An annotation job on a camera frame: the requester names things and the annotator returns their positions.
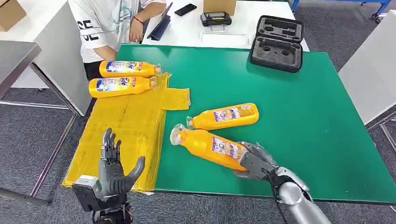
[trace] cardboard box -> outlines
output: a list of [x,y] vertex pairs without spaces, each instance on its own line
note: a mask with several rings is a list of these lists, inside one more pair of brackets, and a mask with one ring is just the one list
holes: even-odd
[[234,15],[236,0],[204,0],[204,13],[226,12]]
[[8,31],[26,16],[17,0],[0,0],[0,31]]

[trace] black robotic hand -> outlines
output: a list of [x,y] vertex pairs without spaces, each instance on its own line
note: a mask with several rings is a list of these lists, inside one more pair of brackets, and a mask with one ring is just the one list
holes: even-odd
[[135,168],[124,176],[124,170],[120,161],[121,140],[114,145],[115,133],[108,128],[103,134],[99,160],[99,181],[102,186],[102,196],[122,195],[131,190],[137,178],[143,172],[145,157],[138,158]]

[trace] gray carpet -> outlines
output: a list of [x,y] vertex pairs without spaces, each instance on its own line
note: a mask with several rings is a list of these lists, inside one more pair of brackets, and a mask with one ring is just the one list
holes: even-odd
[[[339,70],[376,27],[368,17],[379,4],[306,0],[297,8],[296,18],[305,22],[305,38],[311,51],[327,51]],[[49,91],[11,90],[6,99],[59,103]],[[0,186],[29,193],[52,148],[65,128],[68,111],[0,105]],[[52,201],[36,207],[0,198],[0,224],[79,224],[90,223],[90,214],[80,208],[71,189],[60,185],[70,164],[86,118],[78,118],[67,136],[58,158],[38,197]],[[396,122],[387,127],[396,136]],[[377,127],[370,130],[380,155],[396,180],[396,153]],[[282,224],[275,203],[269,199],[229,196],[128,194],[134,223],[227,223]],[[334,224],[396,223],[396,212],[389,206],[317,203]],[[290,219],[285,208],[286,217]]]

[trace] orange bottle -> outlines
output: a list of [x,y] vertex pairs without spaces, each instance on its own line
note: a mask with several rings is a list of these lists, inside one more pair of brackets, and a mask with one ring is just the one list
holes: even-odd
[[160,65],[129,61],[102,61],[99,72],[103,77],[140,76],[149,78],[162,75]]
[[172,145],[182,145],[198,157],[215,162],[225,167],[246,171],[239,162],[247,149],[236,142],[227,140],[205,130],[186,129],[182,124],[176,125],[170,133]]
[[95,78],[89,82],[88,88],[94,98],[139,94],[156,88],[156,77]]
[[202,112],[192,118],[187,117],[189,129],[214,130],[226,127],[250,125],[259,119],[257,106],[252,103],[223,107]]

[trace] gray table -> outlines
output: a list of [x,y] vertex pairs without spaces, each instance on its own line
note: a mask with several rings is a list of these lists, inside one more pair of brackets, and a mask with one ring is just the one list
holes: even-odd
[[47,173],[54,162],[64,139],[70,131],[76,117],[79,115],[77,110],[71,105],[69,100],[61,93],[61,91],[51,82],[45,73],[37,66],[34,59],[41,52],[40,47],[32,42],[17,42],[17,41],[0,41],[0,98],[11,88],[14,82],[19,78],[21,73],[30,67],[41,80],[62,100],[64,105],[51,105],[51,104],[38,104],[29,102],[16,102],[0,100],[3,105],[16,105],[16,106],[32,106],[43,108],[55,108],[62,110],[71,110],[73,115],[69,120],[64,132],[62,133],[57,145],[52,151],[43,171],[41,172],[35,186],[33,187],[30,195],[21,194],[0,187],[0,196],[32,203],[35,205],[47,205],[48,201],[36,198],[37,192],[40,189]]

